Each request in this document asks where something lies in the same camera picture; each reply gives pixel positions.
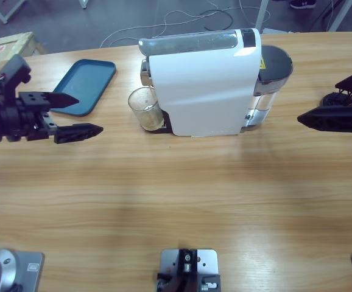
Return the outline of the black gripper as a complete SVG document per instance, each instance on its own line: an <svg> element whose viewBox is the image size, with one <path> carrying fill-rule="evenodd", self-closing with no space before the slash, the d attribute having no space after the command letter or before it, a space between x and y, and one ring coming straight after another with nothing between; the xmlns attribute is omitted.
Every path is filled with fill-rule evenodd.
<svg viewBox="0 0 352 292"><path fill-rule="evenodd" d="M18 97L0 100L0 142L47 139L54 135L56 144L84 141L97 136L104 128L91 123L57 127L52 121L51 108L66 108L79 100L63 92L21 92Z"/></svg>

